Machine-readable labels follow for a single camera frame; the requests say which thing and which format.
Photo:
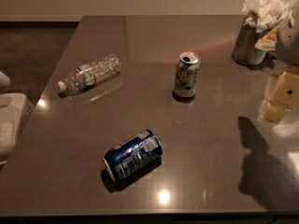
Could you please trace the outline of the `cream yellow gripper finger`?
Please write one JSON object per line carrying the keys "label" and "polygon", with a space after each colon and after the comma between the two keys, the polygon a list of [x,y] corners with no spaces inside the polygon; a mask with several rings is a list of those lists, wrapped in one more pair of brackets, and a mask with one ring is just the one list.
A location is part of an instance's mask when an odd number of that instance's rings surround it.
{"label": "cream yellow gripper finger", "polygon": [[299,67],[292,67],[268,78],[261,103],[261,117],[280,123],[298,103]]}

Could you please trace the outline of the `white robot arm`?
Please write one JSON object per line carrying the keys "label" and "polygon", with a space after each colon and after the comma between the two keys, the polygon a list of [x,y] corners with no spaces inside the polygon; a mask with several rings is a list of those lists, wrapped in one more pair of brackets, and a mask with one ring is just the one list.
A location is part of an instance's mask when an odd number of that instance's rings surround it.
{"label": "white robot arm", "polygon": [[293,22],[283,21],[278,29],[277,59],[287,65],[271,75],[264,90],[260,116],[280,123],[299,103],[299,6],[293,9]]}

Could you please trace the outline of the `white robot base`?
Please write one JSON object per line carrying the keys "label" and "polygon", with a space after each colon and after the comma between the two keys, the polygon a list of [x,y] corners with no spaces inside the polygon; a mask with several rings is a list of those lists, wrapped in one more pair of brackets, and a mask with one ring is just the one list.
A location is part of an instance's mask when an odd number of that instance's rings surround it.
{"label": "white robot base", "polygon": [[6,164],[35,106],[20,92],[0,94],[0,165]]}

